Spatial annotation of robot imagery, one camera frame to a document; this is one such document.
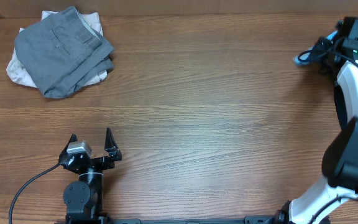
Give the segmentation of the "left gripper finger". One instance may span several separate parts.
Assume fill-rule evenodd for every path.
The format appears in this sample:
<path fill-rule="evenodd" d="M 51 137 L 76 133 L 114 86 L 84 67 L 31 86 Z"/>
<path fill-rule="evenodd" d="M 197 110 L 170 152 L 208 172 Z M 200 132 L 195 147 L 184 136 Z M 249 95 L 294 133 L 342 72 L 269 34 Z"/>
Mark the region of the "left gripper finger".
<path fill-rule="evenodd" d="M 122 153 L 116 144 L 112 131 L 110 128 L 106 129 L 106 138 L 104 150 L 108 153 L 109 157 L 111 157 L 114 161 L 122 160 Z"/>
<path fill-rule="evenodd" d="M 77 140 L 78 140 L 78 138 L 77 138 L 76 134 L 72 134 L 71 137 L 68 140 L 68 143 L 63 148 L 62 154 L 66 154 L 69 144 L 72 143 L 72 142 L 76 142 Z"/>

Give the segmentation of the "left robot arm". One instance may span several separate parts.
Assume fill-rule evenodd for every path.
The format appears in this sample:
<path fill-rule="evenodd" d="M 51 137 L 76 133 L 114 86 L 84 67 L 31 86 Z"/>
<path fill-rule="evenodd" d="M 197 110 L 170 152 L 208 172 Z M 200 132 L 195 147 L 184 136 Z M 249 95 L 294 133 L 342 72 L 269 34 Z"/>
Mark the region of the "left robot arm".
<path fill-rule="evenodd" d="M 68 184 L 63 192 L 67 207 L 66 223 L 112 222 L 110 216 L 103 212 L 103 172 L 113 169 L 115 162 L 122 159 L 122 153 L 110 128 L 106 130 L 104 150 L 106 156 L 92 158 L 88 143 L 79 141 L 72 134 L 61 152 L 58 163 L 78 175 L 78 180 Z"/>

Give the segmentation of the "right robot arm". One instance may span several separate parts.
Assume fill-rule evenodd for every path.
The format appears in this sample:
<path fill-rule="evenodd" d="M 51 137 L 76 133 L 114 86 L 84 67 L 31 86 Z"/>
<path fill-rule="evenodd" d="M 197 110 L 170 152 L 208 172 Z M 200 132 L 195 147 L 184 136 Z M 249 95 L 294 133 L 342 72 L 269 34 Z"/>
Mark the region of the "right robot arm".
<path fill-rule="evenodd" d="M 319 63 L 334 77 L 334 103 L 341 132 L 324 153 L 321 177 L 300 197 L 268 218 L 245 223 L 329 223 L 342 204 L 358 202 L 358 17 L 345 17 L 336 31 L 300 53 L 296 63 Z"/>

